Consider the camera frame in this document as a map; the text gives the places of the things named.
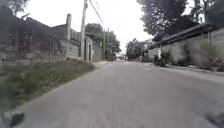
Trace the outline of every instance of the concrete wall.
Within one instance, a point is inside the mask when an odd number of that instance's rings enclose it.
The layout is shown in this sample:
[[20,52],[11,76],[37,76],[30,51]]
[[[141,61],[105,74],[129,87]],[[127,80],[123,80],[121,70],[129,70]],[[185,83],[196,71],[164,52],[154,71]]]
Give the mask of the concrete wall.
[[98,43],[93,41],[93,62],[99,62],[103,59],[103,49],[102,46]]
[[36,20],[0,14],[0,65],[54,63],[77,58],[79,47],[63,38],[63,27],[52,29]]
[[[208,61],[204,55],[203,49],[201,48],[202,45],[206,43],[217,48],[219,50],[220,57],[224,58],[224,29],[162,46],[162,52],[170,52],[172,59],[174,61],[178,61],[186,57],[184,55],[185,53],[183,48],[188,47],[188,49],[190,49],[192,63],[200,65],[202,62]],[[153,59],[156,54],[157,48],[150,49],[148,52],[150,59]]]

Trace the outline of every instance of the weeds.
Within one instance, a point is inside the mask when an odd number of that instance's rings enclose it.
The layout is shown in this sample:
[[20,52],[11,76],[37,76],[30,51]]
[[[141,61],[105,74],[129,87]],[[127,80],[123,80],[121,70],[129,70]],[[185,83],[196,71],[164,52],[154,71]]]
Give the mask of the weeds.
[[68,60],[57,64],[4,67],[0,75],[0,105],[19,105],[94,69],[92,64]]

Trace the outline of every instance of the vegetation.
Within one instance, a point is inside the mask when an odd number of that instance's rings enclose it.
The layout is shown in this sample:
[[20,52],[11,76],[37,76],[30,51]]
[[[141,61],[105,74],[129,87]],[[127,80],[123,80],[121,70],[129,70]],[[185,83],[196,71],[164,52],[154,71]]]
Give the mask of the vegetation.
[[223,0],[216,0],[214,5],[209,9],[207,17],[209,22],[215,24],[219,28],[224,27],[224,1]]
[[144,31],[155,36],[159,42],[163,37],[173,35],[197,25],[200,16],[207,19],[209,8],[216,0],[194,0],[194,7],[190,14],[183,15],[187,0],[137,0],[144,12],[141,18],[144,22]]
[[116,53],[121,52],[120,41],[117,39],[114,32],[104,31],[100,24],[87,24],[86,35],[102,44],[105,41],[105,58],[108,60],[111,60],[111,58],[115,58]]
[[142,21],[145,31],[156,38],[172,35],[196,25],[189,16],[182,15],[187,0],[138,0],[138,2],[144,12]]
[[144,52],[144,43],[133,39],[127,44],[126,48],[126,56],[129,60],[133,60],[141,56]]
[[23,12],[29,0],[1,0],[0,6],[11,9],[14,15]]
[[214,71],[224,71],[224,59],[220,56],[217,47],[208,44],[207,42],[201,42],[200,55],[204,58],[199,65],[200,68],[214,70]]
[[171,56],[170,51],[168,51],[168,52],[162,51],[161,58],[164,59],[165,64],[169,64],[172,62],[172,56]]
[[168,51],[165,53],[167,61],[175,66],[181,66],[181,67],[187,67],[188,65],[193,65],[193,57],[191,56],[191,50],[189,48],[189,45],[185,43],[180,47],[181,49],[181,55],[179,57],[175,58],[175,56],[172,56],[172,52]]
[[215,2],[216,0],[194,0],[194,7],[190,14],[192,19],[196,22],[200,22],[200,15],[203,15],[204,19],[207,20],[207,12]]
[[51,65],[3,67],[0,105],[15,107],[94,69],[89,63],[68,60]]

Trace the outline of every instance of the overcast sky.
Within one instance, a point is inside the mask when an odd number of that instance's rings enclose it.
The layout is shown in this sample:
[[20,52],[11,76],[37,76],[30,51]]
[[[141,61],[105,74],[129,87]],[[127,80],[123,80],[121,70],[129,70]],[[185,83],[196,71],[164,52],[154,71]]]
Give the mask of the overcast sky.
[[[80,31],[83,0],[30,0],[25,13],[29,12],[30,17],[47,24],[55,26],[64,24],[66,15],[72,14],[72,28]],[[92,0],[98,8],[107,26],[114,31],[121,41],[121,49],[125,50],[126,44],[133,38],[140,41],[149,39],[143,31],[141,6],[136,0]],[[86,23],[100,23],[97,14],[89,4]]]

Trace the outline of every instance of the asphalt road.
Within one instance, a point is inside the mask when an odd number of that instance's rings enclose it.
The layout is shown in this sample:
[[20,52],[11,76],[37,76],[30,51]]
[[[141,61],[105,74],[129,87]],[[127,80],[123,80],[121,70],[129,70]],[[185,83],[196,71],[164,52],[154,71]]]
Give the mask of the asphalt road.
[[215,128],[224,79],[114,62],[25,104],[19,128]]

